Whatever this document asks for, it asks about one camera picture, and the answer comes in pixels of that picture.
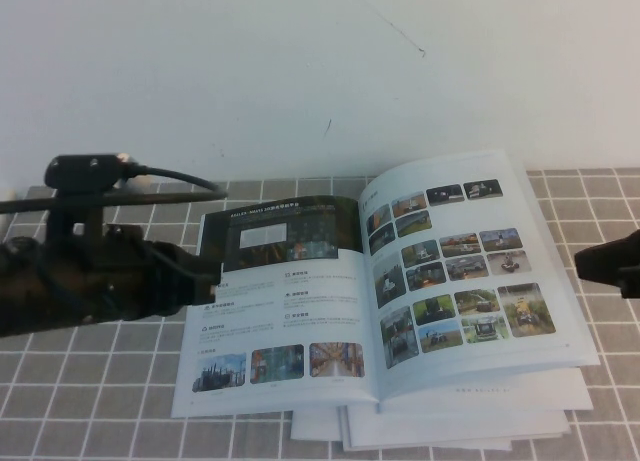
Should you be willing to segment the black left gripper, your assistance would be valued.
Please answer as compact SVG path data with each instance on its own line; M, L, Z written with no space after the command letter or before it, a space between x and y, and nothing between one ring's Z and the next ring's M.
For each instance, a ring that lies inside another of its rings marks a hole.
M174 304L201 306L216 301L222 269L219 260L175 246L173 263L176 271L189 277L173 283L169 266L143 239L140 227L106 225L97 267L105 275L100 300L107 318L135 321L169 316Z

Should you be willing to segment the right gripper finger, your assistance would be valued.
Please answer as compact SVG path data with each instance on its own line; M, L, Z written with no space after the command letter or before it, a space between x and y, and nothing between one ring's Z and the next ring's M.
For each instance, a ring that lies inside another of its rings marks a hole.
M639 231L574 255L580 279L600 284L639 283Z
M622 298L640 297L640 266L626 266L618 270L618 287Z

